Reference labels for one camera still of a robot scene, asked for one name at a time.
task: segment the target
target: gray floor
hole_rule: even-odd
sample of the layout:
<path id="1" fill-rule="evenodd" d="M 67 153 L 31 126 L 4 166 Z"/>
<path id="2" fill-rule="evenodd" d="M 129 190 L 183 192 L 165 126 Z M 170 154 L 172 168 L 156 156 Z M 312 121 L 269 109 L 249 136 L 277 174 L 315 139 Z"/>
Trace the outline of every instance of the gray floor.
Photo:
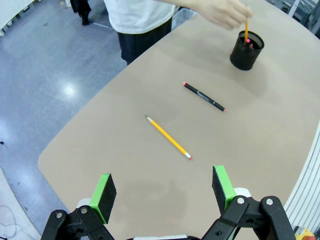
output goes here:
<path id="1" fill-rule="evenodd" d="M 89 18 L 109 24 L 103 0 L 89 3 Z M 38 156 L 125 66 L 114 30 L 82 26 L 58 0 L 35 2 L 0 37 L 0 165 L 40 234 L 50 212 L 65 206 L 40 173 Z"/>

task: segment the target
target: beige tabletop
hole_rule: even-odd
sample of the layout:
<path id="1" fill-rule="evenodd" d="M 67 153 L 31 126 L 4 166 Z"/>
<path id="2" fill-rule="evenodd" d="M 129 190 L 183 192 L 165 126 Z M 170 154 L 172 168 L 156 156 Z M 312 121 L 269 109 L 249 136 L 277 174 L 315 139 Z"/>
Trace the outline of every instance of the beige tabletop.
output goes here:
<path id="1" fill-rule="evenodd" d="M 242 29 L 196 16 L 108 83 L 52 140 L 39 168 L 70 211 L 111 172 L 117 196 L 108 229 L 116 240 L 202 237 L 220 216 L 213 165 L 225 165 L 233 186 L 256 200 L 275 195 L 286 202 L 320 119 L 320 41 L 269 3 L 248 4 L 249 29 L 265 43 L 252 70 L 229 60 Z"/>

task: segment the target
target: pen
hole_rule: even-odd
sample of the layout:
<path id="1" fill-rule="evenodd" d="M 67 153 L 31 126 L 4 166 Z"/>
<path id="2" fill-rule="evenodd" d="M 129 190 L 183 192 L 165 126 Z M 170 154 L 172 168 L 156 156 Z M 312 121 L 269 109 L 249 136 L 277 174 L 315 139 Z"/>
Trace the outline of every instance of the pen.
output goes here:
<path id="1" fill-rule="evenodd" d="M 190 84 L 184 82 L 183 86 L 185 86 L 187 89 L 191 90 L 192 92 L 194 92 L 195 94 L 197 94 L 200 98 L 206 100 L 208 103 L 212 104 L 213 106 L 215 106 L 216 108 L 220 109 L 221 111 L 225 112 L 226 109 L 221 106 L 219 103 L 217 103 L 215 100 L 211 99 L 210 97 L 208 97 L 207 95 L 205 95 L 203 92 L 199 91 L 198 89 L 196 89 L 195 87 L 191 86 Z"/>
<path id="2" fill-rule="evenodd" d="M 179 145 L 179 143 L 177 143 L 168 133 L 166 133 L 165 130 L 163 130 L 155 121 L 153 121 L 150 117 L 148 117 L 147 115 L 145 115 L 146 118 L 149 120 L 149 122 L 155 126 L 156 129 L 158 129 L 160 131 L 160 133 L 162 133 L 177 149 L 180 150 L 180 152 L 182 152 L 189 160 L 192 159 L 191 155 L 189 153 L 187 153 L 186 150 L 183 149 L 182 146 Z"/>

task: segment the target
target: green tape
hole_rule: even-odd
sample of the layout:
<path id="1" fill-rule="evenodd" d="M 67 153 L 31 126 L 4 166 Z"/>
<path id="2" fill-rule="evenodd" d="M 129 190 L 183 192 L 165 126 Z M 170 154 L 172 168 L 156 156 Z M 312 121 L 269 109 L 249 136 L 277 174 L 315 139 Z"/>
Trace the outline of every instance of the green tape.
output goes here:
<path id="1" fill-rule="evenodd" d="M 103 214 L 101 213 L 100 211 L 100 208 L 99 208 L 99 203 L 100 203 L 100 200 L 101 200 L 101 197 L 102 197 L 102 194 L 105 190 L 105 187 L 107 185 L 107 182 L 108 182 L 108 179 L 109 179 L 109 176 L 110 176 L 110 173 L 106 173 L 106 174 L 102 174 L 101 177 L 100 177 L 100 180 L 95 188 L 95 191 L 92 195 L 92 198 L 91 198 L 91 201 L 89 203 L 89 206 L 96 210 L 99 214 L 99 216 L 101 217 L 101 220 L 103 222 L 103 224 L 106 224 L 107 221 L 105 220 Z"/>
<path id="2" fill-rule="evenodd" d="M 225 205 L 224 209 L 227 209 L 232 199 L 234 199 L 235 196 L 237 196 L 236 191 L 234 190 L 234 187 L 231 184 L 231 181 L 228 177 L 227 171 L 223 165 L 214 166 L 215 172 L 219 178 L 219 181 L 221 183 L 221 187 L 224 193 L 225 197 Z"/>

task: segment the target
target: black marker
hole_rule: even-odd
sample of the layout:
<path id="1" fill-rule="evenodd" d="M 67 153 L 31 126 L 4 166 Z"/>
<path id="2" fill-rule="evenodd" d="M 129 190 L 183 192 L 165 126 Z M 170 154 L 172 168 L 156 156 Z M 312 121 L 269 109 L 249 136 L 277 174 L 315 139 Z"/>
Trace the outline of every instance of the black marker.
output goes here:
<path id="1" fill-rule="evenodd" d="M 220 109 L 222 112 L 225 112 L 226 109 L 221 106 L 219 103 L 217 103 L 216 101 L 214 101 L 213 99 L 211 99 L 210 97 L 208 97 L 207 95 L 205 95 L 204 93 L 200 92 L 198 89 L 194 88 L 193 86 L 191 86 L 190 84 L 184 82 L 183 86 L 185 86 L 187 89 L 191 90 L 192 92 L 194 92 L 195 94 L 197 94 L 200 98 L 206 100 L 208 103 L 212 104 L 213 106 L 215 106 L 216 108 Z"/>

